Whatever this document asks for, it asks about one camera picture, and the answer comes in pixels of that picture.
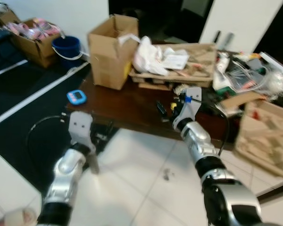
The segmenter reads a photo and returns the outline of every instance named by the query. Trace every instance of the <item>wire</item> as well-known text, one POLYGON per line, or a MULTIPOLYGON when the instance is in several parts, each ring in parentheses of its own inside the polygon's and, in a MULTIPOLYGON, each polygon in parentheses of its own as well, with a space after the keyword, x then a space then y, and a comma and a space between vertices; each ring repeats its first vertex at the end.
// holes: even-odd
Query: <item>wire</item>
POLYGON ((33 132, 33 130, 39 126, 42 122, 48 120, 48 119, 62 119, 62 115, 53 115, 53 116, 48 116, 48 117, 45 117, 45 118, 42 118, 41 120, 37 121, 29 130, 27 136, 26 136, 26 139, 25 139, 25 146, 26 146, 26 150, 27 150, 27 154, 28 154, 28 157, 30 158, 31 162, 33 163, 33 167, 35 168, 35 170, 41 174, 41 170, 37 167, 37 163, 36 161, 34 160, 34 157, 33 157, 33 153, 31 152, 31 149, 29 148, 29 139, 30 139, 30 136, 33 132))
POLYGON ((196 101, 198 103, 206 104, 211 109, 217 110, 221 114, 221 116, 225 119, 226 131, 225 131, 225 134, 224 134, 224 137, 223 137, 223 141, 222 141, 221 147, 220 147, 219 152, 218 152, 218 155, 220 156, 222 151, 223 151, 223 149, 224 149, 224 147, 225 147, 225 143, 226 143, 226 141, 228 139, 228 136, 229 136, 229 133, 230 133, 230 122, 229 122, 227 116, 220 109, 218 109, 215 106, 211 105, 209 102, 199 101, 199 100, 196 100, 194 98, 192 98, 192 100, 196 101))

